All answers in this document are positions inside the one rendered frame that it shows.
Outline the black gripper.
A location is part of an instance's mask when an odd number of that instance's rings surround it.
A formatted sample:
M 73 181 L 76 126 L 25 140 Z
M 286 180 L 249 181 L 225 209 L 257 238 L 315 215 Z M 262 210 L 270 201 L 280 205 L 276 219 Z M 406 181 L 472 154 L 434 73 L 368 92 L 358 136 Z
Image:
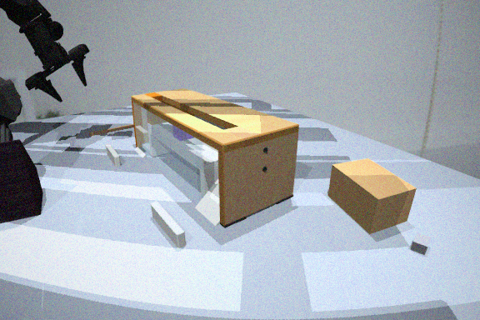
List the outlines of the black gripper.
M 51 84 L 51 80 L 49 79 L 47 81 L 46 77 L 50 76 L 59 68 L 73 60 L 74 62 L 71 65 L 73 65 L 73 68 L 76 71 L 77 75 L 80 77 L 79 79 L 82 81 L 83 85 L 87 86 L 87 81 L 85 79 L 83 69 L 83 61 L 85 58 L 84 55 L 90 51 L 86 44 L 79 44 L 70 51 L 68 51 L 68 55 L 65 57 L 61 54 L 61 51 L 59 50 L 57 45 L 58 44 L 54 42 L 53 38 L 51 37 L 48 40 L 38 44 L 33 49 L 35 51 L 35 56 L 38 56 L 41 60 L 41 63 L 43 64 L 42 68 L 44 69 L 44 71 L 33 74 L 31 77 L 26 79 L 25 85 L 27 86 L 28 90 L 31 90 L 32 88 L 35 88 L 35 90 L 40 89 L 61 102 L 62 98 Z M 62 63 L 58 64 L 61 61 Z M 52 66 L 54 67 L 51 68 Z

